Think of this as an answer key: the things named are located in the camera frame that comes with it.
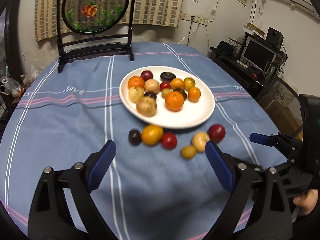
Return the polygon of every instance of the goldfish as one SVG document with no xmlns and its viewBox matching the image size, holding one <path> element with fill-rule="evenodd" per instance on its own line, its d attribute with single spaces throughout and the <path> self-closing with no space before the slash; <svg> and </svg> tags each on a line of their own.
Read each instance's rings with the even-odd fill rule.
<svg viewBox="0 0 320 240">
<path fill-rule="evenodd" d="M 86 8 L 82 7 L 81 12 L 86 18 L 91 18 L 92 16 L 95 16 L 98 10 L 98 6 L 89 4 L 86 6 Z"/>
</svg>

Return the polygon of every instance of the monitor screen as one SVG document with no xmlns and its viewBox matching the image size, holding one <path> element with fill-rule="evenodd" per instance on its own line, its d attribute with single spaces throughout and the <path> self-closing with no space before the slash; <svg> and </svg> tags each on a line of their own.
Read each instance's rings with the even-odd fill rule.
<svg viewBox="0 0 320 240">
<path fill-rule="evenodd" d="M 255 41 L 249 40 L 249 43 L 244 51 L 243 57 L 255 64 L 262 70 L 265 70 L 267 61 L 272 62 L 275 53 L 265 48 Z"/>
</svg>

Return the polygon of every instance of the plate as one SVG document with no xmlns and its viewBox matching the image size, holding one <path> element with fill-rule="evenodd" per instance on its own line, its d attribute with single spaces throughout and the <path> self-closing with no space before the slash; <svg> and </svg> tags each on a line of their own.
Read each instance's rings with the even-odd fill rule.
<svg viewBox="0 0 320 240">
<path fill-rule="evenodd" d="M 165 107 L 164 99 L 161 96 L 161 92 L 159 92 L 156 100 L 156 114 L 152 117 L 146 117 L 138 113 L 136 104 L 129 100 L 128 80 L 133 76 L 140 76 L 141 72 L 144 70 L 150 70 L 153 73 L 153 78 L 159 83 L 162 82 L 160 80 L 160 74 L 162 72 L 171 72 L 182 80 L 187 77 L 192 77 L 196 81 L 196 87 L 201 90 L 199 101 L 197 103 L 192 103 L 187 99 L 179 112 L 171 112 Z M 147 123 L 170 129 L 190 128 L 205 122 L 212 115 L 215 106 L 214 96 L 211 90 L 199 78 L 183 70 L 166 66 L 149 66 L 131 71 L 122 79 L 119 87 L 119 94 L 122 103 L 133 115 Z"/>
</svg>

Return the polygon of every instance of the plastic bag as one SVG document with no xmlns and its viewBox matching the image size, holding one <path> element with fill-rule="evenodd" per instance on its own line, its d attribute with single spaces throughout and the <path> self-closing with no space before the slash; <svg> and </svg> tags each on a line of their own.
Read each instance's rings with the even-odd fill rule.
<svg viewBox="0 0 320 240">
<path fill-rule="evenodd" d="M 45 69 L 42 59 L 35 59 L 31 64 L 31 75 L 21 75 L 24 85 L 29 87 Z"/>
<path fill-rule="evenodd" d="M 1 77 L 0 82 L 5 87 L 5 93 L 11 94 L 14 97 L 22 97 L 24 89 L 21 87 L 18 81 L 15 81 L 14 79 L 9 77 Z"/>
</svg>

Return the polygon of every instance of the computer monitor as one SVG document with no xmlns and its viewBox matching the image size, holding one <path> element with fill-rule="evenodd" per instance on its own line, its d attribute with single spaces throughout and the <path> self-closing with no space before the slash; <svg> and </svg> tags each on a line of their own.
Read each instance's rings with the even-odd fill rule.
<svg viewBox="0 0 320 240">
<path fill-rule="evenodd" d="M 261 43 L 250 39 L 245 47 L 242 57 L 256 68 L 267 72 L 268 62 L 273 62 L 276 58 L 276 53 Z"/>
</svg>

